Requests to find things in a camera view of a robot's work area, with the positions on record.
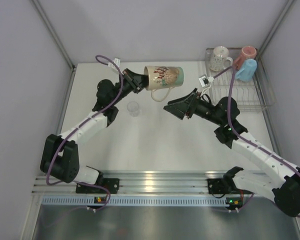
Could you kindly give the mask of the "beige tall patterned mug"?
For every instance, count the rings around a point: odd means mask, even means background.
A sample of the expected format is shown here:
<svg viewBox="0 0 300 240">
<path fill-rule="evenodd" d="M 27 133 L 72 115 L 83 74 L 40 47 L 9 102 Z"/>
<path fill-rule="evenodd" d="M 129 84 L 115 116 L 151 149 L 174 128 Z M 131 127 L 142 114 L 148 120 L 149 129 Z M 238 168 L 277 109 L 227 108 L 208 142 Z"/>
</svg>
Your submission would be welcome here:
<svg viewBox="0 0 300 240">
<path fill-rule="evenodd" d="M 183 85 L 185 74 L 183 68 L 179 66 L 150 66 L 144 67 L 143 74 L 148 77 L 147 91 L 151 91 L 151 98 L 155 102 L 164 101 L 170 91 Z M 154 96 L 157 90 L 168 89 L 165 96 L 158 99 Z"/>
</svg>

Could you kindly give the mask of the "white mug orange inside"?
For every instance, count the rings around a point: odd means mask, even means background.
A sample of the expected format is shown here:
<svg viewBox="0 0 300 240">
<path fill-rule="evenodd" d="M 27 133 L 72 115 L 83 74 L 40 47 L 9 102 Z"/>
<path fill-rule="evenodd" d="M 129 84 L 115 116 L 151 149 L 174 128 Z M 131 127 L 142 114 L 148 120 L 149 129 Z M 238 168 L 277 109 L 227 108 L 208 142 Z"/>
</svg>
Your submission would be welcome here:
<svg viewBox="0 0 300 240">
<path fill-rule="evenodd" d="M 233 59 L 229 56 L 230 51 L 225 46 L 217 46 L 213 49 L 209 60 L 209 69 L 220 72 L 233 65 Z"/>
</svg>

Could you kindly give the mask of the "light blue white cup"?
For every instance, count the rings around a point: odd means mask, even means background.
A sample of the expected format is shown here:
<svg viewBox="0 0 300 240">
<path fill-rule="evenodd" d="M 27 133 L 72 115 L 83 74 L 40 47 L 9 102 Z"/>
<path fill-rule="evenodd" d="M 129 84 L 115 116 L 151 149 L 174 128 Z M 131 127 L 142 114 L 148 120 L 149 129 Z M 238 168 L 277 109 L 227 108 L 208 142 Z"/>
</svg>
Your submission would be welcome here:
<svg viewBox="0 0 300 240">
<path fill-rule="evenodd" d="M 258 63 L 254 59 L 246 59 L 239 71 L 236 72 L 234 78 L 242 82 L 249 82 L 253 79 Z"/>
</svg>

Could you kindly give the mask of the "pink patterned mug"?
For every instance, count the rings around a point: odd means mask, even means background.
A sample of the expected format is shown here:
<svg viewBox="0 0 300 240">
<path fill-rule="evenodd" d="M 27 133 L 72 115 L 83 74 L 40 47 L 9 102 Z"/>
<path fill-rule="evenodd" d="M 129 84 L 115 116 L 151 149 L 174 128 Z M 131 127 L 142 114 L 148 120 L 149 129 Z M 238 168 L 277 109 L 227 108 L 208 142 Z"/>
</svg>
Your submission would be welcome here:
<svg viewBox="0 0 300 240">
<path fill-rule="evenodd" d="M 254 59 L 257 55 L 257 49 L 253 46 L 247 45 L 241 48 L 238 57 L 233 61 L 233 66 L 236 70 L 239 70 L 245 60 Z"/>
</svg>

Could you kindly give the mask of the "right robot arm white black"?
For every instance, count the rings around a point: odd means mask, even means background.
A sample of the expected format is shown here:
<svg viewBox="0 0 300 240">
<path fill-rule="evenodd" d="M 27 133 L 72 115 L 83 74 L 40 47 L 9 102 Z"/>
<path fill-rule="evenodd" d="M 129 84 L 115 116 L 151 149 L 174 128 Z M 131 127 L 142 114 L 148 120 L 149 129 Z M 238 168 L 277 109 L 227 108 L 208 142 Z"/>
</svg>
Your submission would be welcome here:
<svg viewBox="0 0 300 240">
<path fill-rule="evenodd" d="M 169 101 L 163 109 L 180 120 L 196 115 L 218 125 L 214 133 L 219 142 L 263 171 L 258 175 L 242 167 L 231 168 L 223 175 L 226 191 L 246 190 L 260 195 L 287 216 L 300 218 L 300 166 L 270 151 L 237 121 L 240 110 L 233 98 L 223 97 L 213 105 L 194 89 L 185 97 Z"/>
</svg>

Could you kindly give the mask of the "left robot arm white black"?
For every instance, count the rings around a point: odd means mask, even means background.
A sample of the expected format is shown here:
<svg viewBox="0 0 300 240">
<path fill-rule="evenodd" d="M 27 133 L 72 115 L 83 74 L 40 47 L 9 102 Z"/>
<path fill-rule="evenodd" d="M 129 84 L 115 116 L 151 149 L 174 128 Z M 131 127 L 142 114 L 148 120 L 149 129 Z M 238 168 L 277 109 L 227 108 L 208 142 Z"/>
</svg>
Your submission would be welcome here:
<svg viewBox="0 0 300 240">
<path fill-rule="evenodd" d="M 92 111 L 73 128 L 60 135 L 50 134 L 44 144 L 40 170 L 59 182 L 82 182 L 93 193 L 104 188 L 100 170 L 84 165 L 79 149 L 98 132 L 107 128 L 119 112 L 116 104 L 130 93 L 139 93 L 149 85 L 149 77 L 125 69 L 119 82 L 101 80 L 97 85 L 96 103 Z"/>
</svg>

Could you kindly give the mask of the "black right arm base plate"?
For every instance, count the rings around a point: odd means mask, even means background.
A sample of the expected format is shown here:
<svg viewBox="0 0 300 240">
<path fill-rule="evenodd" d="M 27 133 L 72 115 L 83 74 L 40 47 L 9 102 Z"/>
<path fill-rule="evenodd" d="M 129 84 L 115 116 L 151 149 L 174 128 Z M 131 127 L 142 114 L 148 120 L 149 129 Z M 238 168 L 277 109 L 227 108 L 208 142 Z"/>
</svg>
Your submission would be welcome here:
<svg viewBox="0 0 300 240">
<path fill-rule="evenodd" d="M 228 194 L 238 194 L 239 190 L 223 178 L 207 179 L 208 193 L 217 199 Z"/>
</svg>

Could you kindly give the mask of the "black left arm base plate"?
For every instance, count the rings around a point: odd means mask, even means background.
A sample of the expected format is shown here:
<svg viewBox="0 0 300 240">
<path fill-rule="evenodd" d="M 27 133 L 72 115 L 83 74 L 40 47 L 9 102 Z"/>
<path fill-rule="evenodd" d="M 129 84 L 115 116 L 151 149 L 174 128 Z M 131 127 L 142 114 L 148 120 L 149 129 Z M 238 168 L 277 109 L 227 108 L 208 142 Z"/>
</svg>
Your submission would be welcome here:
<svg viewBox="0 0 300 240">
<path fill-rule="evenodd" d="M 103 178 L 103 180 L 97 184 L 104 189 L 107 189 L 111 194 L 117 194 L 120 188 L 119 178 Z M 77 184 L 75 193 L 76 194 L 106 194 L 104 189 Z"/>
</svg>

